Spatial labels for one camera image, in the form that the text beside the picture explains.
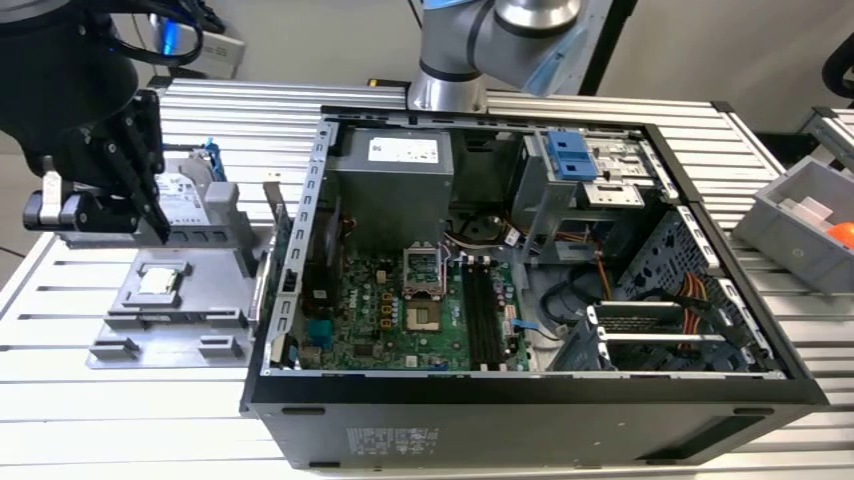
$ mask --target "blue plastic clip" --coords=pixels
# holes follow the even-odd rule
[[[211,154],[211,167],[214,168],[214,181],[217,182],[227,182],[226,178],[226,167],[223,166],[223,158],[221,155],[219,145],[214,143],[214,139],[209,138],[209,141],[205,143],[203,148]]]
[[[588,151],[585,137],[578,132],[548,132],[546,150],[561,180],[592,181],[600,176],[597,164]]]

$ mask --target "metal workbench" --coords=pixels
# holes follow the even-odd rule
[[[278,180],[291,202],[301,194],[323,104],[402,108],[405,95],[394,88],[187,80],[175,81],[165,94],[166,141],[191,144],[215,137],[225,150],[229,177],[241,183],[242,208],[257,222],[271,220],[262,182]],[[581,97],[542,100],[493,93],[490,110],[656,123],[728,231],[752,206],[753,192],[782,171],[738,117],[710,103]],[[854,112],[845,115],[854,124]],[[825,388],[830,410],[700,467],[349,475],[854,478],[854,297],[820,296],[760,253],[738,242],[734,247]],[[134,255],[134,251],[70,251],[52,235],[44,235],[0,294],[0,465],[20,465],[0,470],[0,477],[317,476],[317,472],[290,472],[262,423],[239,417],[243,369],[87,369],[87,347]]]

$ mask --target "blue connector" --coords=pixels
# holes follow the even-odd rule
[[[518,318],[513,320],[513,326],[522,330],[540,330],[540,325],[534,322],[524,322]]]
[[[548,132],[546,150],[557,166],[561,180],[592,181],[600,176],[597,163],[590,157],[585,137],[577,132]]]
[[[223,166],[223,157],[219,150],[219,145],[214,143],[214,139],[209,138],[209,141],[205,143],[203,147],[209,153],[211,154],[211,167],[214,168],[214,181],[215,182],[227,182],[226,178],[226,167]]]
[[[323,350],[333,348],[333,320],[309,321],[309,341]]]

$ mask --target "gray plastic bin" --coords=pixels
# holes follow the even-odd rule
[[[854,222],[854,179],[805,159],[757,192],[734,234],[824,293],[854,292],[854,251],[786,208],[808,197],[833,210],[829,224]]]

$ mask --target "sticker label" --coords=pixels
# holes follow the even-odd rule
[[[371,139],[369,161],[439,163],[439,141],[409,138]]]
[[[517,243],[520,243],[520,230],[513,227],[510,227],[510,232],[508,232],[508,236],[505,237],[505,243],[512,247],[516,247]]]
[[[433,455],[438,428],[349,428],[354,455]]]
[[[161,208],[166,218],[170,219],[170,225],[210,225],[193,180],[181,173],[162,173],[157,180],[161,189]]]

